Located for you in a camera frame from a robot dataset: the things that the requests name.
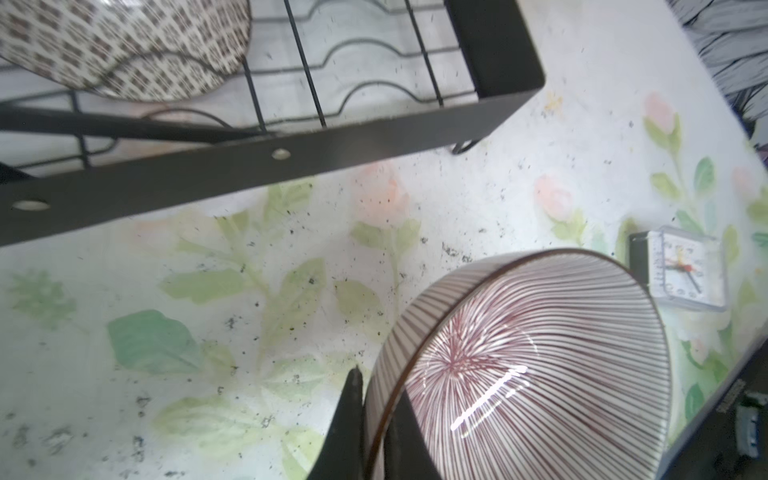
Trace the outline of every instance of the black metal dish rack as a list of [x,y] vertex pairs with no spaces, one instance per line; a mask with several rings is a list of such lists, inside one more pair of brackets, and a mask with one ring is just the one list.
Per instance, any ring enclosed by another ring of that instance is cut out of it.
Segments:
[[[72,135],[78,141],[79,150],[73,155],[15,165],[13,169],[4,167],[0,172],[0,245],[448,144],[454,144],[453,153],[460,154],[490,134],[544,85],[544,74],[521,13],[510,0],[445,0],[445,4],[415,6],[405,0],[405,8],[397,9],[387,8],[378,0],[347,0],[367,2],[385,15],[410,17],[420,51],[402,52],[382,41],[355,38],[332,46],[323,62],[311,65],[304,54],[297,24],[309,21],[320,6],[334,1],[317,0],[306,15],[294,15],[289,0],[284,0],[284,17],[253,19],[254,24],[290,24],[301,59],[300,66],[272,71],[251,70],[247,61],[243,63],[243,70],[237,75],[244,75],[247,81],[258,118],[254,126],[231,127],[201,111],[192,113],[212,119],[216,124],[153,119],[168,111],[185,111],[185,108],[168,108],[140,118],[84,113],[79,106],[78,92],[66,88],[0,101],[0,130]],[[437,9],[448,12],[458,46],[432,50],[425,47],[415,13]],[[324,111],[313,83],[313,71],[324,68],[339,49],[363,43],[387,49],[400,58],[423,58],[434,97],[420,97],[391,81],[371,80],[354,86],[336,111]],[[475,88],[441,93],[431,56],[459,49]],[[12,65],[0,67],[0,73],[13,68]],[[316,113],[267,120],[262,114],[253,78],[286,71],[304,73]],[[419,104],[436,104],[437,108],[338,127],[327,124],[329,119],[344,112],[356,92],[373,85],[394,88]],[[467,94],[476,95],[477,101],[445,104]],[[67,98],[71,110],[19,106],[22,102],[56,96]],[[319,122],[319,128],[299,133],[272,130],[278,125],[307,121]],[[86,137],[112,140],[103,147],[89,150]],[[92,164],[92,158],[114,149],[119,139],[131,138],[211,146],[99,167]],[[49,177],[24,173],[25,169],[73,160],[81,165],[78,171]]]

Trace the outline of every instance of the alarm clock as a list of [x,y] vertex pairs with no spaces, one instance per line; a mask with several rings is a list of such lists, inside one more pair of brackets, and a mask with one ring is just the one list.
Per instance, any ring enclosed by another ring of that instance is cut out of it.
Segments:
[[720,240],[661,227],[629,236],[630,270],[658,303],[689,310],[728,309],[725,254]]

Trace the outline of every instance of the table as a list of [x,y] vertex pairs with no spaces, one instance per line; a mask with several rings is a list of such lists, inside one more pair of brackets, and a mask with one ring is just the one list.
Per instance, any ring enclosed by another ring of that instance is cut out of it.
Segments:
[[661,0],[521,0],[545,89],[429,151],[0,250],[3,478],[304,478],[347,370],[463,263],[672,224],[733,308],[663,309],[672,442],[760,334],[768,176]]

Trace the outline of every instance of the patterned bowl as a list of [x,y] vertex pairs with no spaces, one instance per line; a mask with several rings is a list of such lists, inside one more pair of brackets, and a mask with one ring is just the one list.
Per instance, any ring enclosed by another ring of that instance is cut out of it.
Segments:
[[650,480],[667,432],[667,341],[613,260],[504,255],[444,276],[389,334],[366,393],[367,478],[403,389],[445,480]]
[[8,0],[0,57],[76,90],[176,101],[242,65],[249,0]]

